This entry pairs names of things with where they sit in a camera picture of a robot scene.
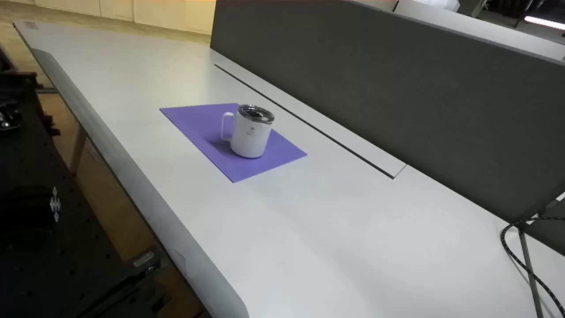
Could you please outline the clear mug lid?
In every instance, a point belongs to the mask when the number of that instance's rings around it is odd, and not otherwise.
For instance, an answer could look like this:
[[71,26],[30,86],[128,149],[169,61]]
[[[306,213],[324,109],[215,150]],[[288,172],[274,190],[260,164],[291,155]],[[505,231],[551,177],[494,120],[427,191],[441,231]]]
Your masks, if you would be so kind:
[[264,107],[259,107],[251,104],[243,104],[238,107],[238,114],[248,119],[262,124],[271,125],[275,116]]

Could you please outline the purple mat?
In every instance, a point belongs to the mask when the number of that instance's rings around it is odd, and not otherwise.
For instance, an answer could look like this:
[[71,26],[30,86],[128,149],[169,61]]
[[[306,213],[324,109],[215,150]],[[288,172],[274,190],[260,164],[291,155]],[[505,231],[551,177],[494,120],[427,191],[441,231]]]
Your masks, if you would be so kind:
[[163,107],[160,111],[232,183],[236,183],[307,156],[280,133],[272,130],[265,153],[257,159],[238,156],[221,138],[224,113],[235,113],[237,103]]

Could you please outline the row of beige cabinets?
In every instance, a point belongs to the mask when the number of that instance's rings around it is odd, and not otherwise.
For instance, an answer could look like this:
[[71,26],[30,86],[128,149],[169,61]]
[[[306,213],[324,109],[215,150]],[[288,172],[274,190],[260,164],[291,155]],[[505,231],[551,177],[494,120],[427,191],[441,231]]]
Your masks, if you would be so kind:
[[210,35],[217,0],[0,0]]

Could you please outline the white thermo mug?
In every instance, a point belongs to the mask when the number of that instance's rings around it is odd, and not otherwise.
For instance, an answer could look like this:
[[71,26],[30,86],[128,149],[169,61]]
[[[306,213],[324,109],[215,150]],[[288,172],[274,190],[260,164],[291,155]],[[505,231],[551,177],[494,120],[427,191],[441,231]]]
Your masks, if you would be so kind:
[[[224,136],[224,127],[227,117],[234,119],[232,135]],[[238,114],[225,112],[222,115],[220,137],[230,143],[230,148],[240,157],[256,159],[263,155],[271,133],[271,125],[249,121]]]

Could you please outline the grey desk divider panel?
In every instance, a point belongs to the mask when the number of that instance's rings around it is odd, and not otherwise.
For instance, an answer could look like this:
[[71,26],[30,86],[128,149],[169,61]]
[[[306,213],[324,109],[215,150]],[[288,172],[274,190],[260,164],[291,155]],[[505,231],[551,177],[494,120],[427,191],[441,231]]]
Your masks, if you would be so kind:
[[345,0],[217,0],[211,47],[503,219],[565,193],[565,63]]

